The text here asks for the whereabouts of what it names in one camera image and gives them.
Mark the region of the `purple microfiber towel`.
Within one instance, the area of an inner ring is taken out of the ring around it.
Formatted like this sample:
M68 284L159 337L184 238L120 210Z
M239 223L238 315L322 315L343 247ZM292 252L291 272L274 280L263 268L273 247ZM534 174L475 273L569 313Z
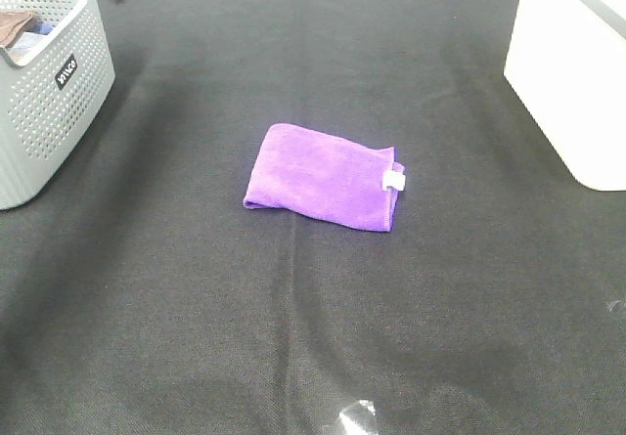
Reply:
M372 149L288 123L268 129L243 205L286 209L355 230L392 230L405 166L394 147Z

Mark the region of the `clear tape strip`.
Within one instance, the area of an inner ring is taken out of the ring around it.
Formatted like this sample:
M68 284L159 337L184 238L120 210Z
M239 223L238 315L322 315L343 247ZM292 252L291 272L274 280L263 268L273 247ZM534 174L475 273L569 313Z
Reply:
M342 435L378 435L375 404L370 400L350 404L339 412L336 425Z

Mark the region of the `brown cloth in basket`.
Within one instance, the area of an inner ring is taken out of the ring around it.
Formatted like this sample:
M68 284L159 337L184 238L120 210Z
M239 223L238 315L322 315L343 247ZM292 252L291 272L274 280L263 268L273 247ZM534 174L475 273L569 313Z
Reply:
M37 21L31 11L2 11L0 13L0 46L8 48Z

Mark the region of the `blue cloth in basket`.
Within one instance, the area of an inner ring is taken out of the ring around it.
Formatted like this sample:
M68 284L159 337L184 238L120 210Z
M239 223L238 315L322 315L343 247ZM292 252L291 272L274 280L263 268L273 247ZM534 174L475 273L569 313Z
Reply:
M14 62L23 58L31 48L41 42L54 27L47 22L36 22L32 27L24 31L9 47L8 54Z

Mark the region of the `grey perforated laundry basket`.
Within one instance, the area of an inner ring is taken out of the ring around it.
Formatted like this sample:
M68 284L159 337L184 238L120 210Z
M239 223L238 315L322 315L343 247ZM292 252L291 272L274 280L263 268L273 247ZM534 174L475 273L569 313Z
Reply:
M18 62L1 52L1 207L36 197L91 125L115 73L97 0L1 0L54 27Z

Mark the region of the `white storage box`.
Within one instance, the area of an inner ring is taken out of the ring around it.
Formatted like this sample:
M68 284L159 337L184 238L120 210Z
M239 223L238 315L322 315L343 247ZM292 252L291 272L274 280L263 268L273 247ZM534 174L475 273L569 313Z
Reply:
M625 0L518 0L504 75L573 178L625 188Z

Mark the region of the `black fabric table cover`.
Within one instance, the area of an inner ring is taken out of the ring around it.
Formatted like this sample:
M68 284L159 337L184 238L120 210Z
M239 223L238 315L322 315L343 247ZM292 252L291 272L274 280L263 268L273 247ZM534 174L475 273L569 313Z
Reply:
M98 0L115 83L1 216L5 434L621 434L625 196L505 80L517 0ZM284 121L406 166L388 234L243 197Z

